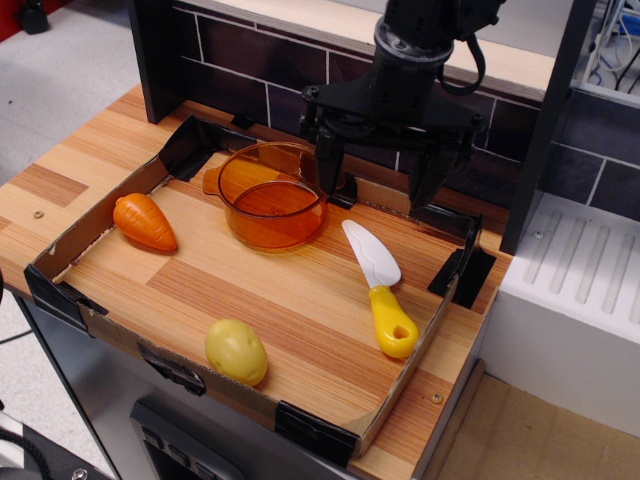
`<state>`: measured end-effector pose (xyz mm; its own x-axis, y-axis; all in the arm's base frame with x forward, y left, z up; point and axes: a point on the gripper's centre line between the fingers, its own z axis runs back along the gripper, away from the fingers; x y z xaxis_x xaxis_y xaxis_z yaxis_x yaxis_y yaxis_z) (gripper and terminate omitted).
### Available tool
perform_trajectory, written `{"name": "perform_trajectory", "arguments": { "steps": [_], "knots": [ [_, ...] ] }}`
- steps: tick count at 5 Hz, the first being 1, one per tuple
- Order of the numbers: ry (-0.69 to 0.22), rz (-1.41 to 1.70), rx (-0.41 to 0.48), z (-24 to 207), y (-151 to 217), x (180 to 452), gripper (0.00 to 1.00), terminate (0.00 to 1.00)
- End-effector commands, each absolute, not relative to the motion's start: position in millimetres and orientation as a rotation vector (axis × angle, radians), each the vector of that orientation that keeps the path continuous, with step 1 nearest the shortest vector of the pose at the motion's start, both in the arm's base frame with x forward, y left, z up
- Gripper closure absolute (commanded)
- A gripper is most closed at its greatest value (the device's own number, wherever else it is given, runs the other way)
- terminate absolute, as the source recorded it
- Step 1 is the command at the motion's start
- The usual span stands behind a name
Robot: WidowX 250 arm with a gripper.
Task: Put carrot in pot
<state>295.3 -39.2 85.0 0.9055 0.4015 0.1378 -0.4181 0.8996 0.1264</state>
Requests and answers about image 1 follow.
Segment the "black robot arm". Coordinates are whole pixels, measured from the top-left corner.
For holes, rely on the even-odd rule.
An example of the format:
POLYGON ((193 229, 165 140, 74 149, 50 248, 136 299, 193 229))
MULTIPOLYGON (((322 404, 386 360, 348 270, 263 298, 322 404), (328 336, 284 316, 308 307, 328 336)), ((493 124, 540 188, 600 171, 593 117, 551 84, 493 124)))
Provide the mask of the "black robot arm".
POLYGON ((417 157, 410 173, 414 211, 427 207, 446 178, 470 159, 487 124, 442 97, 474 93, 486 73, 476 34, 498 21, 498 1, 390 1, 374 32, 370 70, 346 83, 311 85, 301 95, 300 133, 315 147, 317 179, 329 200, 349 209, 353 181, 341 177, 348 145, 417 157))

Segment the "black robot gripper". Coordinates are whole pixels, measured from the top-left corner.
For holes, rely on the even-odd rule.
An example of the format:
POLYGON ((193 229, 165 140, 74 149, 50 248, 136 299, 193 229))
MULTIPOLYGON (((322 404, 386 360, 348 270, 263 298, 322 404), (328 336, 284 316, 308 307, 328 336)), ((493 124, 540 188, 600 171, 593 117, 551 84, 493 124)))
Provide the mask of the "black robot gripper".
POLYGON ((333 204, 344 144, 412 151, 410 210, 424 209, 484 128, 484 116, 434 90, 451 49, 378 42, 371 69, 346 82, 307 86, 300 135, 315 145, 319 187, 333 204))

